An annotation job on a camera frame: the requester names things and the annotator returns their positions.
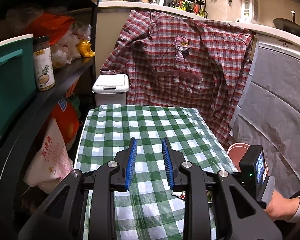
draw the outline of pink bowl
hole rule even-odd
[[[247,149],[249,149],[250,145],[249,144],[246,144],[246,143],[234,143],[233,145],[231,145],[228,149],[228,155],[229,155],[229,151],[233,148],[233,147],[236,147],[236,146],[242,146],[242,147],[245,147]]]
[[[228,150],[228,156],[234,163],[234,166],[237,168],[238,171],[240,171],[239,168],[239,162],[244,156],[244,154],[247,152],[249,147],[244,146],[234,146],[232,148],[229,148]]]
[[[240,171],[239,163],[242,159],[242,157],[245,155],[247,150],[249,149],[250,145],[246,143],[234,143],[231,145],[228,149],[228,156],[234,163],[234,166],[237,168],[238,171]],[[268,165],[266,164],[266,174],[269,176],[269,170]]]

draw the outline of storage box handle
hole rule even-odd
[[[4,55],[0,58],[0,66],[4,63],[6,63],[9,59],[12,59],[13,57],[19,57],[23,54],[23,49],[18,49],[12,53],[9,53],[7,55]]]

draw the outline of spice jar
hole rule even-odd
[[[197,3],[197,1],[194,1],[194,5],[193,5],[193,13],[194,14],[198,14],[199,13],[199,5]]]
[[[45,91],[52,88],[54,80],[49,36],[33,40],[34,77],[37,89]]]

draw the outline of wok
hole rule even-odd
[[[283,18],[277,18],[273,20],[274,26],[277,29],[286,31],[288,33],[292,33],[300,37],[300,25],[296,24],[295,12],[294,11],[291,12],[292,12],[293,21],[283,19]]]

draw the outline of plastic bag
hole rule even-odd
[[[68,48],[60,46],[59,44],[54,44],[51,46],[51,61],[53,69],[58,69],[63,67],[67,62]]]
[[[91,50],[91,43],[88,40],[81,40],[78,44],[78,51],[82,57],[93,57],[95,53]]]
[[[6,20],[9,22],[15,34],[22,32],[31,22],[44,13],[42,8],[34,6],[18,6],[9,9]]]
[[[68,30],[66,34],[57,42],[60,46],[64,46],[63,51],[67,54],[66,63],[70,64],[74,59],[80,58],[81,55],[77,49],[79,38]]]
[[[73,162],[68,157],[56,119],[51,118],[42,147],[30,163],[23,181],[49,194],[71,170]]]
[[[73,34],[77,35],[79,39],[91,40],[91,25],[85,25],[82,22],[75,22],[71,28]]]
[[[70,142],[79,129],[77,112],[71,103],[67,99],[61,98],[53,108],[51,117],[56,119],[65,144]]]
[[[49,36],[50,44],[53,45],[67,33],[74,22],[73,17],[44,13],[31,22],[21,34],[33,33],[35,38]]]

